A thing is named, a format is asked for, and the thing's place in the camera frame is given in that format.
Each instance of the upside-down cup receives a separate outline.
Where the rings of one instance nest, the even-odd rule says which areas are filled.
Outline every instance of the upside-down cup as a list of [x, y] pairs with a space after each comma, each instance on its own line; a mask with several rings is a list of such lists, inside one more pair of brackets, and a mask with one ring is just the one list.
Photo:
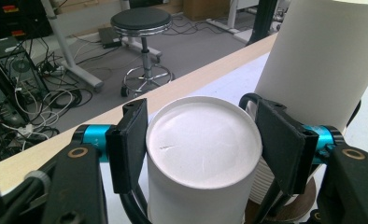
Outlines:
[[146, 141], [153, 223], [243, 222], [262, 154], [248, 113], [217, 98], [182, 98], [158, 112]]

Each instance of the stool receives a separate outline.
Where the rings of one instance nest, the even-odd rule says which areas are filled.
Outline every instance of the stool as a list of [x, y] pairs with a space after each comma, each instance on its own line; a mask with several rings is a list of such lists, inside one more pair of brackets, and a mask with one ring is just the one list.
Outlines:
[[[153, 7], [138, 7], [124, 10], [111, 18], [111, 25], [121, 36], [141, 37], [143, 65], [129, 70], [124, 76], [120, 95], [128, 96], [129, 91], [134, 94], [150, 91], [161, 84], [157, 80], [166, 83], [172, 81], [173, 74], [158, 63], [152, 64], [147, 46], [147, 36], [159, 34], [170, 28], [172, 17], [169, 13]], [[152, 74], [152, 68], [163, 70], [159, 75]], [[142, 69], [144, 74], [136, 76], [135, 71]]]

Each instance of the caster wheel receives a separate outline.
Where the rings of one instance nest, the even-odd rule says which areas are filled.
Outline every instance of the caster wheel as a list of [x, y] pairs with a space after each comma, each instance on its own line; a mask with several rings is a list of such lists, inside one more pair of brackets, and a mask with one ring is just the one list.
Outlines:
[[122, 97], [127, 97], [127, 96], [129, 96], [129, 89], [128, 89], [128, 88], [126, 88], [126, 87], [121, 87], [121, 88], [120, 88], [120, 95], [121, 95]]

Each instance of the white cylinder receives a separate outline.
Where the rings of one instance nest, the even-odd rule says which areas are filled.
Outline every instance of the white cylinder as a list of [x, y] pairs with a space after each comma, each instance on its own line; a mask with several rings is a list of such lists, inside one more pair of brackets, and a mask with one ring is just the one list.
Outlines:
[[[304, 124], [343, 132], [367, 86], [368, 5], [292, 0], [255, 92]], [[273, 175], [257, 176], [250, 199], [259, 203]]]
[[262, 154], [245, 111], [204, 96], [174, 101], [150, 123], [147, 146], [153, 223], [242, 223]]

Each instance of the black stool seat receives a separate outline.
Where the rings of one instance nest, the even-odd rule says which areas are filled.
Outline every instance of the black stool seat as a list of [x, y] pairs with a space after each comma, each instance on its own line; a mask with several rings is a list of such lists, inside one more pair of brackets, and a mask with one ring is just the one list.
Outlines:
[[111, 25], [121, 35], [147, 36], [167, 30], [172, 17], [166, 11], [153, 7], [124, 10], [111, 18]]

